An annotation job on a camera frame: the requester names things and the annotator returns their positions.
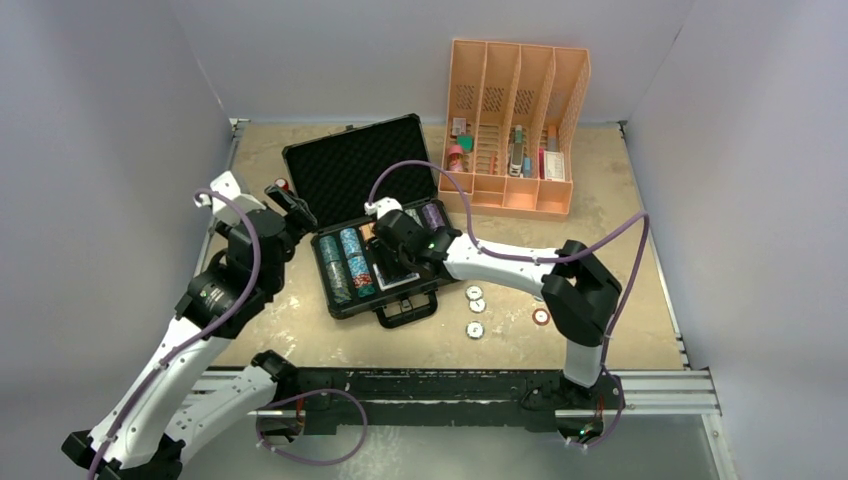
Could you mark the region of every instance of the poker chip case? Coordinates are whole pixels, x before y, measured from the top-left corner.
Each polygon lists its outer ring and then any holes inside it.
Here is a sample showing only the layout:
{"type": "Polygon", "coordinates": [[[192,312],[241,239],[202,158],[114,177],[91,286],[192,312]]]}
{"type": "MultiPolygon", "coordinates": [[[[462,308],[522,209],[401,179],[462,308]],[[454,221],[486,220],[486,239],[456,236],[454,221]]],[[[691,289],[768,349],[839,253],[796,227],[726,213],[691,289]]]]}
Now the poker chip case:
{"type": "MultiPolygon", "coordinates": [[[[344,132],[285,147],[283,160],[294,193],[306,200],[318,220],[311,245],[333,318],[372,311],[380,325],[395,328],[435,313],[436,291],[447,282],[397,274],[399,265],[386,265],[389,256],[381,254],[385,249],[379,241],[366,238],[375,219],[365,215],[364,204],[377,177],[403,160],[429,161],[419,117],[410,114],[360,128],[348,126],[344,132]],[[387,270],[379,279],[378,265],[387,270]],[[399,304],[400,313],[387,315],[392,304],[399,304]]],[[[433,172],[410,166],[390,173],[375,199],[397,199],[425,228],[440,224],[450,228],[437,194],[433,172]]]]}

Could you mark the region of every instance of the beige table surface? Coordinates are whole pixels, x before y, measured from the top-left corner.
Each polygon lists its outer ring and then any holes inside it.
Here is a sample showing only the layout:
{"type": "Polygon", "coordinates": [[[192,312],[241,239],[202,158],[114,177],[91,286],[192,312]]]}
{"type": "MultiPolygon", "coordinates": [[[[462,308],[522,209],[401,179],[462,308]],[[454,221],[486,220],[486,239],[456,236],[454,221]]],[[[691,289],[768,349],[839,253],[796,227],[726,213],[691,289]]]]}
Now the beige table surface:
{"type": "MultiPolygon", "coordinates": [[[[284,146],[341,131],[342,126],[250,124],[236,153],[234,169],[251,192],[262,191],[276,178],[288,178],[284,146]]],[[[444,127],[424,128],[432,159],[441,159],[444,127]]],[[[627,150],[616,128],[579,129],[572,149],[574,198],[565,222],[476,216],[478,237],[527,247],[560,246],[566,239],[591,244],[640,209],[627,150]]],[[[454,226],[465,230],[459,214],[454,226]]],[[[468,283],[439,290],[433,316],[393,330],[383,329],[371,312],[334,320],[327,312],[310,238],[286,265],[286,286],[274,303],[254,318],[217,365],[247,364],[256,352],[274,349],[299,366],[367,366],[430,368],[562,368],[565,340],[554,325],[539,327],[531,320],[537,303],[530,295],[477,282],[488,307],[482,314],[468,308],[468,283]],[[480,340],[465,334],[479,320],[480,340]]],[[[634,227],[598,252],[598,257],[622,282],[627,281],[639,241],[634,227]]],[[[210,251],[225,246],[213,239],[210,251]]],[[[613,334],[611,368],[681,369],[674,330],[650,250],[621,321],[613,334]]]]}

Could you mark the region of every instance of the gray floor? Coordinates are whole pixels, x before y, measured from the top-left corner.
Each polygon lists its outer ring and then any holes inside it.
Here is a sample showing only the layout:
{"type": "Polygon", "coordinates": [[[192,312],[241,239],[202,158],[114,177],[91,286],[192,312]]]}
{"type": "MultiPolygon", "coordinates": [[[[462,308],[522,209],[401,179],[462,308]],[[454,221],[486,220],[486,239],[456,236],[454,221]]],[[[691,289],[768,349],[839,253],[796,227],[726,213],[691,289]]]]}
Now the gray floor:
{"type": "MultiPolygon", "coordinates": [[[[289,451],[329,459],[360,429],[304,437],[289,451]]],[[[651,479],[718,478],[699,416],[625,416],[614,436],[588,454],[558,436],[518,428],[374,427],[362,450],[333,467],[310,467],[256,449],[252,419],[220,435],[186,466],[185,480],[310,479],[651,479]]]]}

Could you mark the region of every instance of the cable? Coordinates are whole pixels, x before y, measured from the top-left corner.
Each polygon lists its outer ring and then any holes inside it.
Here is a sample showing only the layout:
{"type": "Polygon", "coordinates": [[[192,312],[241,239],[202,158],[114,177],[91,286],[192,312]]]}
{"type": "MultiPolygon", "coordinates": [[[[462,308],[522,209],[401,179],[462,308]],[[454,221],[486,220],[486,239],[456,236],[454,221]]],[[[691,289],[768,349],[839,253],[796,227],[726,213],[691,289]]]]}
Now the cable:
{"type": "Polygon", "coordinates": [[[337,463],[342,463],[345,460],[349,459],[350,457],[356,455],[356,452],[358,452],[359,449],[362,448],[362,445],[365,443],[365,437],[368,434],[368,417],[365,415],[365,408],[362,406],[361,403],[359,403],[359,401],[356,399],[356,397],[349,394],[348,392],[345,392],[344,390],[338,390],[338,389],[335,389],[335,388],[321,388],[321,389],[318,389],[318,390],[312,390],[310,392],[301,393],[300,395],[295,395],[295,396],[287,398],[285,400],[280,400],[279,402],[270,403],[270,404],[266,405],[265,407],[263,407],[262,410],[278,408],[278,407],[281,407],[281,406],[286,405],[288,403],[300,400],[302,398],[311,397],[313,395],[318,395],[318,394],[322,394],[322,393],[341,395],[341,396],[347,398],[348,400],[353,402],[354,405],[356,405],[356,408],[359,410],[359,414],[362,415],[362,434],[359,436],[359,441],[356,442],[356,445],[353,447],[353,449],[351,451],[342,455],[339,458],[334,458],[332,460],[313,460],[311,458],[303,458],[303,457],[288,453],[286,451],[280,450],[277,447],[271,445],[271,443],[268,442],[268,440],[265,439],[265,437],[262,435],[262,431],[259,429],[259,420],[256,421],[256,437],[259,439],[259,443],[257,443],[257,446],[262,445],[263,447],[268,449],[271,453],[276,453],[277,455],[279,455],[281,457],[288,458],[289,460],[294,460],[295,462],[300,462],[300,463],[304,463],[306,465],[312,465],[312,466],[316,466],[316,467],[326,467],[326,466],[329,466],[329,465],[335,465],[337,463]]]}
{"type": "Polygon", "coordinates": [[[618,377],[616,377],[615,375],[612,375],[609,372],[609,370],[607,370],[606,359],[607,359],[607,354],[609,353],[609,343],[610,343],[610,340],[612,339],[612,332],[615,329],[616,324],[618,324],[619,319],[621,318],[621,313],[624,311],[624,306],[627,304],[627,299],[630,298],[630,292],[633,290],[633,284],[636,280],[636,275],[639,273],[639,266],[642,263],[642,255],[645,253],[645,246],[648,243],[648,232],[649,232],[649,229],[650,229],[650,226],[651,226],[651,219],[650,219],[650,216],[648,215],[648,213],[645,212],[645,211],[641,211],[641,212],[637,213],[636,215],[633,215],[626,222],[621,224],[621,226],[619,226],[618,228],[616,228],[615,230],[613,230],[612,232],[607,234],[607,236],[602,238],[597,243],[595,243],[595,244],[593,244],[589,247],[586,247],[586,249],[581,250],[581,251],[575,253],[574,255],[570,255],[570,256],[567,256],[567,257],[534,258],[534,257],[526,256],[526,255],[510,255],[510,254],[505,254],[505,253],[498,253],[498,252],[494,252],[494,251],[489,250],[488,248],[480,245],[480,241],[477,240],[477,237],[474,236],[474,229],[472,228],[472,225],[471,225],[471,203],[468,201],[468,195],[465,193],[465,191],[462,190],[462,186],[459,184],[459,182],[456,181],[456,179],[453,177],[453,175],[451,175],[450,172],[448,172],[444,168],[442,168],[442,167],[440,167],[440,166],[438,166],[434,163],[425,162],[423,160],[404,160],[402,162],[398,162],[398,163],[395,163],[394,165],[390,166],[385,171],[383,171],[383,173],[381,173],[379,177],[377,177],[377,181],[375,181],[374,185],[371,187],[371,192],[368,195],[368,203],[371,203],[371,204],[374,203],[374,197],[377,195],[377,188],[380,186],[380,184],[383,182],[383,180],[385,180],[386,177],[391,172],[393,172],[394,170],[396,170],[400,167],[413,166],[413,165],[417,165],[417,166],[421,166],[421,167],[428,167],[428,168],[432,168],[434,170],[438,170],[443,175],[445,175],[445,177],[447,177],[447,179],[456,188],[457,192],[459,192],[459,198],[462,199],[463,206],[465,207],[465,220],[466,220],[466,225],[467,225],[466,228],[468,230],[468,238],[471,240],[471,243],[475,247],[477,247],[477,249],[479,251],[485,253],[486,255],[489,255],[490,257],[494,257],[494,258],[500,258],[502,260],[514,260],[514,261],[531,262],[531,263],[570,263],[570,262],[574,262],[576,260],[580,260],[581,258],[584,258],[584,257],[591,255],[592,253],[594,253],[595,251],[597,251],[598,249],[600,249],[604,245],[615,240],[616,238],[618,238],[619,235],[624,233],[627,229],[632,227],[633,224],[635,224],[637,221],[639,221],[639,219],[642,219],[642,236],[639,239],[639,247],[636,251],[636,258],[634,259],[634,262],[633,262],[633,269],[630,271],[630,278],[627,279],[627,285],[624,287],[624,291],[621,294],[621,300],[618,302],[618,308],[616,308],[615,313],[613,313],[613,316],[610,319],[609,324],[607,325],[607,329],[604,332],[604,341],[603,341],[602,347],[601,347],[601,372],[604,375],[610,376],[613,379],[613,381],[616,383],[616,385],[618,387],[619,396],[620,396],[620,402],[618,404],[618,409],[616,410],[616,413],[615,413],[615,418],[613,419],[612,423],[610,424],[610,427],[603,433],[603,435],[601,435],[594,442],[591,442],[589,444],[582,444],[582,445],[584,447],[588,448],[588,447],[597,446],[600,443],[602,443],[615,430],[615,427],[618,425],[618,422],[621,419],[621,413],[624,410],[624,406],[625,406],[624,388],[622,388],[622,386],[621,386],[621,380],[618,377]]]}
{"type": "Polygon", "coordinates": [[[123,421],[126,420],[127,415],[132,411],[133,407],[138,404],[141,397],[147,392],[147,389],[150,388],[150,384],[153,383],[153,380],[159,375],[160,372],[166,370],[168,368],[168,364],[177,357],[183,350],[193,345],[198,340],[203,337],[209,336],[215,330],[218,329],[221,325],[227,322],[235,313],[244,305],[244,302],[247,301],[247,298],[250,296],[250,292],[253,291],[253,288],[256,286],[256,280],[259,278],[259,266],[261,265],[261,252],[259,250],[259,235],[256,234],[256,229],[253,226],[253,223],[247,217],[247,214],[244,210],[241,209],[235,202],[230,200],[229,198],[221,195],[218,192],[210,190],[208,188],[201,188],[194,192],[194,197],[198,198],[201,195],[208,195],[210,197],[216,198],[225,205],[233,209],[233,211],[238,215],[239,219],[242,223],[244,223],[245,228],[247,229],[247,233],[250,236],[250,241],[253,244],[253,268],[250,271],[250,278],[247,281],[247,285],[244,287],[244,291],[242,291],[241,295],[236,299],[233,305],[224,312],[217,320],[213,321],[209,325],[206,326],[199,333],[195,334],[193,337],[189,338],[185,342],[181,343],[174,347],[169,353],[164,355],[161,359],[159,359],[158,366],[151,370],[147,376],[139,383],[138,388],[130,395],[127,399],[127,402],[121,407],[121,410],[115,416],[115,420],[112,422],[112,426],[109,427],[109,430],[106,432],[106,438],[100,444],[100,448],[97,449],[97,452],[94,454],[94,459],[91,461],[91,465],[88,467],[88,480],[94,480],[97,476],[97,467],[100,466],[100,461],[103,460],[103,457],[106,455],[106,451],[109,449],[109,446],[112,444],[114,440],[117,440],[115,437],[115,433],[121,428],[123,421]]]}

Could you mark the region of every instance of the open black case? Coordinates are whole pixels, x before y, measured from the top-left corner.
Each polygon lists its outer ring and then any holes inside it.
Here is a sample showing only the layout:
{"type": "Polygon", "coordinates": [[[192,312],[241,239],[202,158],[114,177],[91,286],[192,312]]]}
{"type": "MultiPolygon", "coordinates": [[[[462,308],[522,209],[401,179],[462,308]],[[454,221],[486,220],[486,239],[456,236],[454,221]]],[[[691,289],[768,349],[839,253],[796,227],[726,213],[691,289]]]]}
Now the open black case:
{"type": "MultiPolygon", "coordinates": [[[[365,202],[371,187],[391,165],[403,160],[426,160],[427,147],[421,130],[421,120],[415,114],[388,120],[361,128],[348,127],[346,131],[283,149],[283,160],[289,169],[292,186],[298,197],[306,200],[318,220],[318,231],[312,238],[312,250],[327,298],[327,308],[333,318],[344,319],[365,311],[373,311],[385,328],[395,328],[428,317],[436,312],[436,290],[448,283],[444,279],[407,280],[405,283],[382,289],[377,281],[375,265],[378,248],[366,247],[361,226],[374,221],[366,216],[365,202]],[[339,232],[353,227],[358,235],[363,256],[376,292],[360,298],[354,287],[348,262],[342,258],[345,280],[352,300],[337,304],[333,299],[330,278],[319,249],[321,238],[331,235],[341,245],[339,232]],[[423,295],[425,304],[415,305],[413,297],[423,295]],[[400,313],[387,316],[386,307],[400,304],[400,313]]],[[[438,187],[430,169],[422,167],[399,168],[389,174],[377,190],[375,200],[393,197],[404,209],[414,209],[422,220],[423,208],[433,204],[442,220],[451,227],[444,205],[436,199],[438,187]]]]}

